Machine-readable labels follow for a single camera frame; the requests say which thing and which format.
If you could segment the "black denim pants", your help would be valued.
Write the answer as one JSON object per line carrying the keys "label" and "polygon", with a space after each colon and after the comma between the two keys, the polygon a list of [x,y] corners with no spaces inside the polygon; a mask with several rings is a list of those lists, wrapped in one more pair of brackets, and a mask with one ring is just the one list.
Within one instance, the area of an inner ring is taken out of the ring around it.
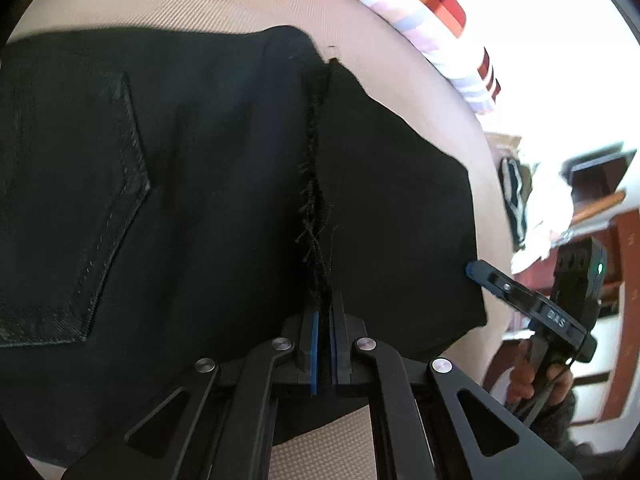
{"label": "black denim pants", "polygon": [[1,413],[68,466],[201,358],[340,294],[410,359],[487,321],[466,169],[300,30],[1,55]]}

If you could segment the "brown wooden cabinet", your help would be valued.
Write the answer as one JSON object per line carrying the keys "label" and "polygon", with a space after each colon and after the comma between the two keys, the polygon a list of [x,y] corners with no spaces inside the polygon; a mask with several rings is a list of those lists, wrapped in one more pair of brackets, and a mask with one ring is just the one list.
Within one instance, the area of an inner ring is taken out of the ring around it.
{"label": "brown wooden cabinet", "polygon": [[591,364],[611,342],[596,334],[600,300],[614,286],[624,286],[625,297],[618,300],[620,333],[612,338],[617,344],[615,362],[608,372],[608,397],[600,413],[602,420],[619,418],[639,370],[639,215],[620,214],[609,228],[578,237],[552,255],[552,264],[536,262],[513,280],[489,274],[489,288],[528,315],[534,332],[527,355],[536,372],[534,405],[529,408],[521,402],[516,412],[529,418],[541,409],[551,389],[549,366],[566,370],[570,363]]}

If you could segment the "striped dark cloth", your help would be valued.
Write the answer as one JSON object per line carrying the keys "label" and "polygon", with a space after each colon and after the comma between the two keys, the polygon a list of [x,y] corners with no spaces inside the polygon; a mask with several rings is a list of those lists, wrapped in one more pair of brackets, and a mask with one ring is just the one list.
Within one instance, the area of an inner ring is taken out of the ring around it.
{"label": "striped dark cloth", "polygon": [[532,174],[516,158],[503,157],[499,162],[498,177],[506,207],[513,248],[517,252],[525,247],[527,234],[526,203],[532,192]]}

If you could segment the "pink checkered long pillow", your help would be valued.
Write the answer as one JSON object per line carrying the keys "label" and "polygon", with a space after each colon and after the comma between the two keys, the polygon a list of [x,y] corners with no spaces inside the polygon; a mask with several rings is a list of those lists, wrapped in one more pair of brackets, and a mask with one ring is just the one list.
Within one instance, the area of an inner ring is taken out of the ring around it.
{"label": "pink checkered long pillow", "polygon": [[476,114],[491,112],[501,91],[486,49],[480,12],[469,0],[358,0],[404,36]]}

